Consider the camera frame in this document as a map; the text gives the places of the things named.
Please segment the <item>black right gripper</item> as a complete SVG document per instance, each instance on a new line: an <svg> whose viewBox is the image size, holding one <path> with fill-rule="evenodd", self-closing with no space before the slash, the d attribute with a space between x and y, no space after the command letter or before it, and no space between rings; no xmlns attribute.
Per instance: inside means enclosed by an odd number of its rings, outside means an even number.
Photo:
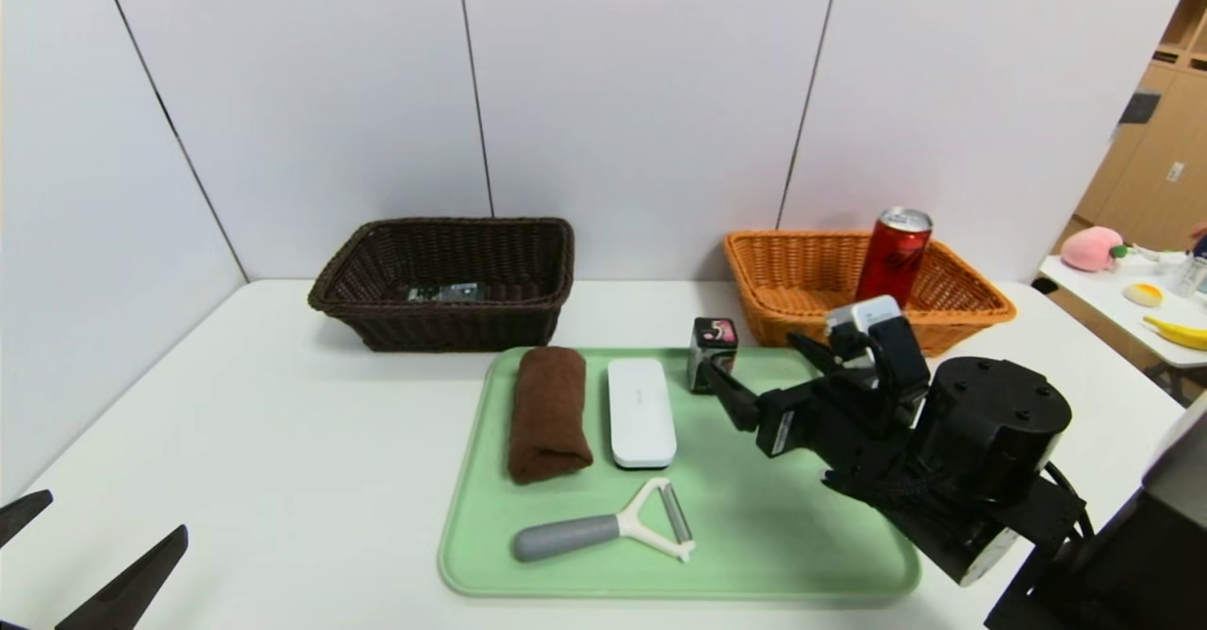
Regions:
<svg viewBox="0 0 1207 630"><path fill-rule="evenodd" d="M894 478L919 412L919 373L876 377L871 368L845 369L826 343L798 332L788 332L787 342L822 377L758 397L731 377L725 356L700 364L733 425L742 432L759 427L757 447L766 457L811 451L839 483Z"/></svg>

